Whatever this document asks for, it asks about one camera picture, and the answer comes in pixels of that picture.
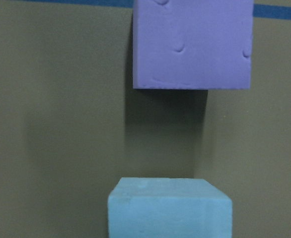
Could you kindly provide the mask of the light blue foam block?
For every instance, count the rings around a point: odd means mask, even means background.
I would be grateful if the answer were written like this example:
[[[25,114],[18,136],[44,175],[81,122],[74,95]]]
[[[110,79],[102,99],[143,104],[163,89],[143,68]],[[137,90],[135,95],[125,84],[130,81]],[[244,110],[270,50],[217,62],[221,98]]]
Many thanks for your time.
[[[232,237],[232,200],[204,179],[121,178],[107,208],[111,238]]]

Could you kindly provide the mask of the purple foam block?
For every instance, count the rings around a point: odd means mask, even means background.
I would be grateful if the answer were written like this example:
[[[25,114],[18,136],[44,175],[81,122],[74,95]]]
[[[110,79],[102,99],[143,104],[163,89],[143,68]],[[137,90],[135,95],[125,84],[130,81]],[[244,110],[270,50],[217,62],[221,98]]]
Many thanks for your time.
[[[135,89],[248,89],[251,0],[137,0]]]

